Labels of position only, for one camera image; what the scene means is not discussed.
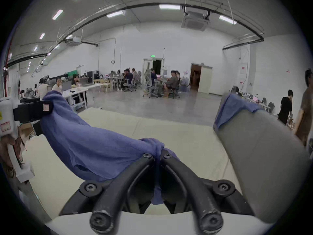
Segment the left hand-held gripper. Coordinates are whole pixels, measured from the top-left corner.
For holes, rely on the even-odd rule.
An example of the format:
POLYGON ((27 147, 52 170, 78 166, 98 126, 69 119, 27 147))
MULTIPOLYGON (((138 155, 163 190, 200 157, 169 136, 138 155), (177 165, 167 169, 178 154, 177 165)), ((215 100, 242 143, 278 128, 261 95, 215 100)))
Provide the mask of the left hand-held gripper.
MULTIPOLYGON (((25 122, 33 122, 33 129, 37 136, 44 135, 41 128, 42 117, 50 115, 53 111, 53 102, 50 100, 25 99, 26 113, 24 114, 25 122)), ((18 126, 19 121, 15 120, 14 109, 17 108, 16 102, 10 97, 1 98, 0 102, 0 126, 1 137, 11 136, 15 141, 19 137, 18 126)), ((7 153, 12 164, 13 172, 19 182, 25 183, 34 177, 31 162, 23 161, 22 153, 18 156, 14 150, 14 146, 7 144, 7 153)))

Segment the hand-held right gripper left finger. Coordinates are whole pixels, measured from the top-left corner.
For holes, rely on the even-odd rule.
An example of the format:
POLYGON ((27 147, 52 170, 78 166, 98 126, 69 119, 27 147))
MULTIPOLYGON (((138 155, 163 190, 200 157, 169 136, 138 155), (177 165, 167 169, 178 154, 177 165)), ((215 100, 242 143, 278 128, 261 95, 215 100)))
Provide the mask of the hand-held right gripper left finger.
POLYGON ((89 225, 100 235, 114 234, 121 211, 144 214, 154 198, 154 157, 145 153, 116 178, 87 180, 71 196, 60 216, 91 212, 89 225))

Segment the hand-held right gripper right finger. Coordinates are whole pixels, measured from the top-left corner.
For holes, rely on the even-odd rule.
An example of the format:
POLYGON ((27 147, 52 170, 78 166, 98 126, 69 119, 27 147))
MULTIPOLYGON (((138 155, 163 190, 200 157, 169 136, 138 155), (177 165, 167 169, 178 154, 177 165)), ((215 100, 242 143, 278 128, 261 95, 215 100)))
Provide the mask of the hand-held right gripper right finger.
POLYGON ((170 153, 161 153, 160 186, 170 213, 192 211, 196 229, 203 235, 221 231, 225 224, 222 212, 254 216, 249 203, 232 181, 200 178, 170 153))

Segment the person's left hand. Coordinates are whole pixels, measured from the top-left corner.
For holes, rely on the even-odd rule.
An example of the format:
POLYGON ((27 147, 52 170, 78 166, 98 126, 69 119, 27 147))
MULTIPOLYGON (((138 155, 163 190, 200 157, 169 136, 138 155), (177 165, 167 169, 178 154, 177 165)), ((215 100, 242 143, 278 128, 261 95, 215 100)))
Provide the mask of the person's left hand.
POLYGON ((21 138, 21 131, 18 129, 18 138, 14 139, 11 135, 5 135, 1 137, 1 151, 0 156, 2 161, 5 163, 5 169, 6 169, 6 175, 8 178, 14 178, 15 177, 15 169, 12 165, 12 162, 9 157, 9 152, 7 146, 12 145, 14 148, 14 152, 16 155, 16 158, 18 159, 19 165, 23 164, 23 158, 22 158, 22 151, 21 151, 21 145, 23 143, 23 140, 21 138))

